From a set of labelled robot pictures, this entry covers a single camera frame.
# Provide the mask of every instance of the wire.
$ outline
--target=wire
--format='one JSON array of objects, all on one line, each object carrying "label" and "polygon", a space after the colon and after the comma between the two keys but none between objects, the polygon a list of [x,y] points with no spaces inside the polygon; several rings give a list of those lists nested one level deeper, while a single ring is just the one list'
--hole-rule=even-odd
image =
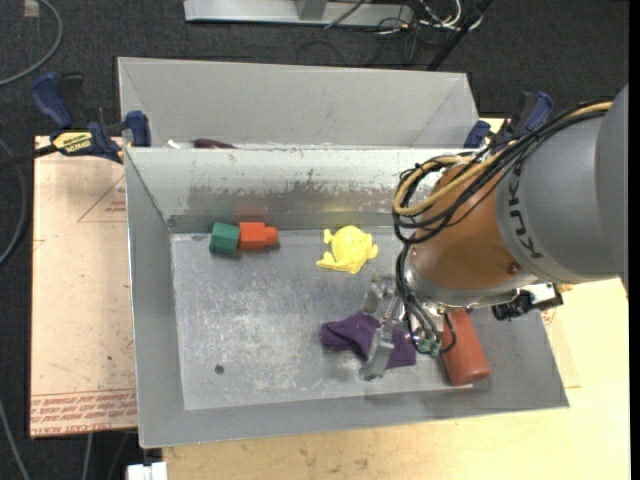
[{"label": "wire", "polygon": [[93,447],[93,433],[87,437],[87,448],[84,452],[84,465],[82,467],[82,480],[87,480],[89,476],[89,463],[91,462],[91,449]]},{"label": "wire", "polygon": [[[401,181],[396,192],[396,197],[394,198],[392,213],[394,216],[394,230],[396,231],[396,235],[405,243],[419,243],[432,238],[445,227],[457,224],[470,213],[470,210],[466,211],[462,217],[454,222],[451,222],[452,216],[462,204],[468,201],[480,189],[490,182],[494,182],[494,185],[497,184],[502,177],[504,177],[505,172],[512,169],[516,162],[526,159],[526,157],[532,153],[533,149],[539,147],[541,143],[551,135],[558,133],[561,129],[575,122],[603,115],[610,107],[610,104],[611,102],[587,103],[579,107],[574,107],[559,114],[552,121],[543,123],[536,130],[522,135],[517,138],[517,140],[511,141],[497,153],[495,149],[500,146],[498,144],[484,148],[476,153],[471,160],[466,163],[464,168],[457,172],[454,178],[446,185],[433,192],[424,201],[413,206],[408,206],[419,183],[428,174],[439,171],[443,167],[450,169],[451,166],[456,163],[456,157],[435,157],[423,164],[416,164],[415,169],[409,170],[408,172],[405,171],[401,174]],[[493,155],[484,159],[485,156],[492,151]],[[427,218],[423,217],[420,222],[416,222],[415,217],[422,215],[432,208],[435,202],[440,200],[444,195],[472,178],[475,179],[461,190],[460,195],[448,208],[439,211],[436,215]],[[475,208],[480,201],[476,202],[471,210]],[[400,232],[401,228],[421,229],[425,234],[417,237],[406,237]]]},{"label": "wire", "polygon": [[451,318],[449,317],[449,313],[444,314],[444,321],[447,324],[447,327],[449,328],[449,332],[451,333],[451,343],[449,343],[449,345],[447,345],[445,348],[440,349],[441,354],[446,354],[453,347],[456,346],[456,343],[458,343],[458,336],[456,334],[456,330],[453,328],[453,324],[451,323]]},{"label": "wire", "polygon": [[331,23],[329,23],[325,28],[329,29],[329,28],[333,28],[336,25],[342,23],[344,20],[346,20],[349,16],[351,16],[354,12],[356,12],[358,9],[360,9],[360,7],[362,6],[362,4],[364,4],[367,0],[359,0],[351,9],[349,9],[347,12],[345,12],[342,16],[339,16],[338,18],[336,18],[335,20],[333,20]]},{"label": "wire", "polygon": [[11,448],[11,452],[13,453],[13,458],[15,459],[18,467],[20,468],[20,473],[22,473],[22,477],[24,480],[31,480],[29,476],[29,472],[22,462],[22,457],[20,457],[20,451],[18,450],[18,446],[16,445],[16,441],[13,438],[13,433],[11,432],[11,427],[9,426],[9,420],[7,419],[7,414],[4,411],[4,405],[2,404],[2,399],[0,398],[0,418],[2,419],[2,426],[4,427],[4,432],[7,435],[7,440],[9,441],[9,447]]},{"label": "wire", "polygon": [[125,432],[122,441],[120,441],[120,446],[118,446],[118,450],[116,451],[116,454],[113,456],[113,460],[111,461],[111,466],[109,467],[109,472],[107,473],[106,480],[111,480],[111,478],[113,477],[113,474],[118,467],[118,460],[120,459],[122,451],[124,450],[124,445],[127,444],[127,440],[129,439],[130,435],[131,434],[129,432]]},{"label": "wire", "polygon": [[[462,18],[462,4],[460,2],[460,0],[453,0],[455,7],[456,7],[456,15],[453,18],[448,18],[448,19],[442,19],[441,17],[437,16],[433,10],[426,4],[425,0],[419,0],[423,10],[425,10],[427,12],[427,15],[432,18],[434,22],[432,21],[427,21],[427,20],[423,20],[420,19],[418,20],[418,23],[420,25],[425,25],[425,26],[429,26],[429,27],[433,27],[435,29],[438,30],[452,30],[452,31],[458,31],[460,30],[460,27],[456,26],[456,24],[460,21],[460,19]],[[472,23],[468,30],[475,30],[476,28],[478,28],[480,26],[480,24],[482,23],[482,16],[479,16],[478,19]]]},{"label": "wire", "polygon": [[[12,157],[11,150],[7,147],[7,145],[0,139],[0,148],[4,149],[4,151]],[[9,258],[11,253],[15,250],[16,246],[20,242],[20,239],[24,235],[24,232],[27,229],[27,213],[28,213],[28,204],[27,204],[27,182],[24,177],[24,172],[20,166],[14,166],[16,170],[16,174],[18,175],[18,185],[20,186],[20,217],[18,220],[18,224],[16,225],[16,229],[13,233],[11,240],[9,241],[9,245],[7,245],[6,249],[2,254],[0,254],[0,266]]]},{"label": "wire", "polygon": [[[604,115],[610,106],[611,101],[586,102],[558,114],[552,120],[542,123],[535,130],[515,137],[514,140],[510,141],[500,150],[497,150],[497,148],[504,145],[494,142],[476,153],[434,157],[422,164],[416,164],[415,168],[408,169],[400,174],[400,182],[392,210],[394,233],[404,244],[401,253],[396,259],[396,287],[399,296],[402,297],[402,300],[405,302],[405,307],[409,315],[409,333],[414,347],[418,352],[421,351],[417,346],[418,338],[412,328],[411,315],[415,316],[425,331],[431,329],[435,338],[440,342],[441,334],[427,312],[422,310],[422,307],[419,305],[407,284],[405,264],[412,244],[429,240],[445,228],[461,222],[495,190],[500,181],[504,179],[515,165],[526,161],[549,137],[574,123]],[[410,200],[416,192],[418,185],[427,175],[439,173],[443,169],[451,170],[455,166],[461,166],[462,168],[453,174],[452,179],[446,185],[432,192],[432,195],[427,197],[422,203],[409,206]],[[433,204],[440,200],[443,195],[455,187],[460,187],[462,183],[465,182],[467,182],[467,185],[461,189],[460,194],[447,208],[439,210],[436,215],[428,217],[423,215],[427,210],[431,209]],[[453,220],[453,217],[457,215],[456,212],[458,209],[472,196],[477,194],[480,189],[487,186],[489,189],[482,197],[480,197],[478,201],[475,201],[471,208],[466,209],[462,216]],[[401,231],[402,229],[420,230],[421,234],[417,235],[413,233],[411,236],[405,236]],[[451,332],[452,341],[446,348],[440,350],[440,354],[450,351],[457,342],[455,329],[446,313],[444,318]]]},{"label": "wire", "polygon": [[45,7],[47,7],[51,13],[53,14],[53,16],[56,19],[56,22],[58,24],[58,34],[56,36],[56,39],[53,43],[53,46],[49,49],[49,51],[35,64],[29,66],[27,69],[25,69],[24,71],[20,71],[19,73],[10,76],[9,78],[5,78],[4,80],[0,80],[0,87],[2,87],[3,85],[8,85],[11,82],[15,82],[16,80],[19,80],[20,78],[23,78],[31,73],[33,73],[36,69],[38,69],[40,66],[42,66],[45,62],[47,62],[52,56],[53,54],[58,50],[58,47],[60,46],[60,43],[62,42],[62,34],[64,31],[64,26],[62,23],[62,18],[60,17],[60,13],[58,13],[58,11],[56,10],[56,8],[51,5],[47,0],[35,0],[36,2],[40,2],[42,5],[44,5]]}]

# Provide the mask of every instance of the yellow toy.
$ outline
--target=yellow toy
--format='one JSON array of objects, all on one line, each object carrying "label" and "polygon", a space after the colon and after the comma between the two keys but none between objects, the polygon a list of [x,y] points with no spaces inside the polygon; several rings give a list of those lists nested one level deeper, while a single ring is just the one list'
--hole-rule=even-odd
[{"label": "yellow toy", "polygon": [[316,262],[322,268],[330,268],[357,274],[362,266],[378,255],[378,246],[373,237],[355,226],[345,226],[334,235],[324,230],[324,243],[331,243],[331,251],[325,252],[323,258]]}]

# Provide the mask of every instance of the blue clamp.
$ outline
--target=blue clamp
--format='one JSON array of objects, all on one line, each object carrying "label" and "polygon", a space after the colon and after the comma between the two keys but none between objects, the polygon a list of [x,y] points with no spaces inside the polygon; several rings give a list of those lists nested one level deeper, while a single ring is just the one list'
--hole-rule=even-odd
[{"label": "blue clamp", "polygon": [[30,93],[42,113],[51,117],[57,130],[50,141],[60,153],[66,156],[91,155],[120,163],[122,148],[111,139],[114,129],[129,128],[133,134],[134,145],[151,145],[151,132],[146,116],[140,111],[129,112],[123,123],[104,127],[102,119],[85,121],[85,109],[81,108],[79,94],[82,78],[73,75],[56,81],[56,73],[50,72],[39,77],[30,88]]},{"label": "blue clamp", "polygon": [[467,139],[464,141],[465,148],[478,148],[482,141],[489,135],[489,129],[491,125],[486,121],[478,121],[471,131],[467,135]]}]

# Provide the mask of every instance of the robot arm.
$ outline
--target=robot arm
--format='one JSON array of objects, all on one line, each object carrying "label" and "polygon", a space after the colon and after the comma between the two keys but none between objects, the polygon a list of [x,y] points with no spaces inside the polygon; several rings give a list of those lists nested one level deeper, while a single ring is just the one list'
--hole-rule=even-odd
[{"label": "robot arm", "polygon": [[[398,291],[414,321],[446,315],[442,357],[454,385],[489,374],[470,308],[508,303],[535,283],[620,276],[628,292],[627,128],[628,85],[501,148],[431,159],[403,176]],[[411,203],[432,173],[431,195]]]}]

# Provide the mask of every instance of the metal stand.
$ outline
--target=metal stand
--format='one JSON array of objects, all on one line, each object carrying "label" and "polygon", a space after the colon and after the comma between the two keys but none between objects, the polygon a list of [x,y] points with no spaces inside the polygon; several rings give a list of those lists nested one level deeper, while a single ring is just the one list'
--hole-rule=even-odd
[{"label": "metal stand", "polygon": [[[356,2],[333,0],[185,0],[186,21],[330,25]],[[398,4],[363,3],[340,25],[375,27],[382,21],[411,20],[413,11]]]}]

